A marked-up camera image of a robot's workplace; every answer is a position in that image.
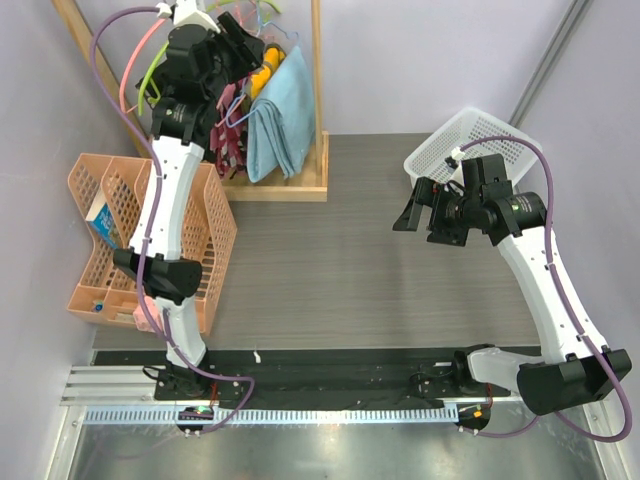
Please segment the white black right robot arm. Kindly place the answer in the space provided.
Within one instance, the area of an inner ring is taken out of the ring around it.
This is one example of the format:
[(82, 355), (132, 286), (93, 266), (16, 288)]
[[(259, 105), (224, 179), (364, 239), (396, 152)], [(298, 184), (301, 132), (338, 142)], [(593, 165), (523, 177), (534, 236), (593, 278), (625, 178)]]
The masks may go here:
[(547, 209), (534, 192), (516, 193), (499, 154), (461, 161), (460, 182), (415, 181), (393, 225), (417, 229), (429, 207), (430, 243), (463, 247), (470, 230), (487, 235), (512, 270), (534, 320), (541, 353), (517, 354), (492, 345), (459, 350), (451, 383), (471, 396), (490, 383), (524, 400), (536, 415), (601, 401), (631, 370), (629, 355), (612, 350), (590, 321), (547, 230)]

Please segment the light blue wire hanger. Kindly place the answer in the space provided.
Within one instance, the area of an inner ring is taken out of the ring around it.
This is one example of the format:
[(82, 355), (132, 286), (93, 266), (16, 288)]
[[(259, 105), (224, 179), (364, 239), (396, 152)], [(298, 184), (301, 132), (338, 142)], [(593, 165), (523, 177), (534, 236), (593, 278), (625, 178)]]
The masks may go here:
[(313, 89), (299, 34), (295, 31), (282, 34), (289, 49), (275, 42), (266, 45), (262, 64), (243, 80), (238, 95), (222, 110), (216, 126), (231, 127), (257, 117), (266, 123), (289, 127), (313, 113)]

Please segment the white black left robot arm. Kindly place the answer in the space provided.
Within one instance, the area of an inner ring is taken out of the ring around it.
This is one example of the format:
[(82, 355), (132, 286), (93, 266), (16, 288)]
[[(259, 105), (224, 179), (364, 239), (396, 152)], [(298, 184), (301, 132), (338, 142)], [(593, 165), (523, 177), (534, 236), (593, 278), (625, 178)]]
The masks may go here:
[(201, 337), (195, 294), (202, 266), (182, 253), (184, 214), (195, 174), (219, 121), (224, 89), (257, 70), (264, 43), (225, 12), (217, 29), (187, 23), (168, 36), (166, 59), (155, 82), (160, 98), (152, 109), (152, 161), (136, 228), (115, 265), (134, 279), (160, 318), (150, 322), (167, 343), (166, 367), (158, 381), (198, 400), (211, 391), (207, 348)]

